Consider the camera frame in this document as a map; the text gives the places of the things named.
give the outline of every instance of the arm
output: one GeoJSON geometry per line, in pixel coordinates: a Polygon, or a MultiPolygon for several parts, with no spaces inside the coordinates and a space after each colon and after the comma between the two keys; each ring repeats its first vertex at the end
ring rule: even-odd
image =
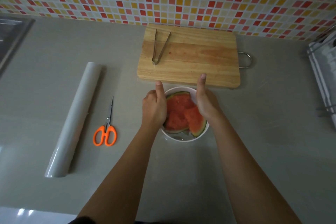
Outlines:
{"type": "Polygon", "coordinates": [[[155,136],[166,120],[163,85],[156,83],[142,101],[142,124],[124,154],[77,217],[97,224],[134,223],[155,136]]]}
{"type": "Polygon", "coordinates": [[[225,183],[237,223],[301,223],[285,199],[249,153],[205,88],[206,74],[197,84],[197,105],[212,126],[225,183]]]}

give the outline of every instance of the gray countertop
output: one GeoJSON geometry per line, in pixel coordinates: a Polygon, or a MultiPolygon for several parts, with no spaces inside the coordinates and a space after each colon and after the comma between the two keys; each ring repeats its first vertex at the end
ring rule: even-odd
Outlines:
{"type": "MultiPolygon", "coordinates": [[[[0,206],[76,214],[141,123],[153,82],[137,78],[143,26],[37,18],[0,78],[0,206]],[[70,174],[44,172],[87,62],[106,65],[70,174]],[[92,135],[114,96],[113,147],[92,135]]],[[[305,223],[335,221],[336,131],[322,105],[304,42],[237,36],[255,60],[236,90],[213,89],[254,158],[305,223]]],[[[174,87],[165,84],[165,90],[174,87]]],[[[190,143],[154,142],[137,219],[234,223],[211,129],[190,143]]]]}

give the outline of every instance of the dish rack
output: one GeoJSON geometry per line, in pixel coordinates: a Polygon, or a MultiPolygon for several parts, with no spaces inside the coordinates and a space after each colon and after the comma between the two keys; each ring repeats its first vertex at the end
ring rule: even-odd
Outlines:
{"type": "Polygon", "coordinates": [[[325,106],[318,116],[330,116],[336,128],[336,24],[310,43],[307,53],[325,106]]]}

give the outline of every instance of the orange scissors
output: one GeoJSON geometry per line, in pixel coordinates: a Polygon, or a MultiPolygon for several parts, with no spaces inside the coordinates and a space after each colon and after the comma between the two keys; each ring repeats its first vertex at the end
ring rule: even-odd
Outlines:
{"type": "Polygon", "coordinates": [[[106,146],[112,146],[117,140],[117,132],[114,126],[111,125],[112,105],[113,105],[113,97],[111,100],[110,107],[108,108],[108,114],[107,114],[108,116],[107,116],[105,126],[100,126],[93,135],[93,144],[95,146],[101,146],[104,141],[105,141],[106,146]],[[101,138],[100,138],[100,142],[98,143],[96,136],[99,131],[101,131],[101,138]],[[113,138],[113,141],[109,144],[108,141],[109,141],[110,132],[114,133],[114,138],[113,138]]]}

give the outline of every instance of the stainless steel sink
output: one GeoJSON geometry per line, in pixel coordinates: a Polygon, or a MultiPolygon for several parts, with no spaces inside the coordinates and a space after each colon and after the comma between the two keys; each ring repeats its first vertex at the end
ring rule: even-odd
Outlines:
{"type": "Polygon", "coordinates": [[[0,76],[34,21],[0,16],[0,76]]]}

